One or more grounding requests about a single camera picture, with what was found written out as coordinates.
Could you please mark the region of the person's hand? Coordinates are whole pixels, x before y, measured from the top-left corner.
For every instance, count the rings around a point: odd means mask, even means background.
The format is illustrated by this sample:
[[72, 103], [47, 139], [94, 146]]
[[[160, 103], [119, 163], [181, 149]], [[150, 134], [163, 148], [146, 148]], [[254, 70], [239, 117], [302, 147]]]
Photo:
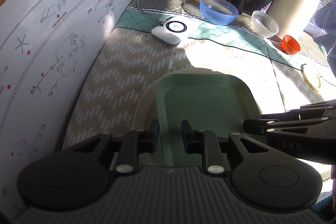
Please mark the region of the person's hand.
[[333, 212], [336, 213], [336, 165], [332, 165], [330, 177], [333, 180], [333, 190], [332, 190]]

